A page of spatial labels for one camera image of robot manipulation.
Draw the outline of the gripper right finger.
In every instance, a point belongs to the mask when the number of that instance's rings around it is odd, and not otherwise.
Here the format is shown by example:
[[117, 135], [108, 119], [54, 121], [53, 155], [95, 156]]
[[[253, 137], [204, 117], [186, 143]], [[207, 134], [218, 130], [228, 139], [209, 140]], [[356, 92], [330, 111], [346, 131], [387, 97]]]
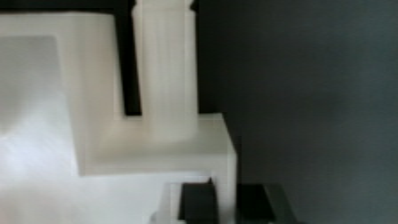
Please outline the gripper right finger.
[[237, 185], [236, 224], [296, 224], [296, 217], [278, 184]]

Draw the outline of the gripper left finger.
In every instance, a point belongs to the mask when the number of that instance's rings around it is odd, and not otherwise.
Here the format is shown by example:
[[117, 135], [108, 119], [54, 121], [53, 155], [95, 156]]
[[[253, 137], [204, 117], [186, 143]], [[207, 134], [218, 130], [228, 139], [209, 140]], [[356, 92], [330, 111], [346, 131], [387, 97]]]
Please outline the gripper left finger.
[[177, 220], [184, 224], [218, 224], [216, 193], [211, 182], [182, 184]]

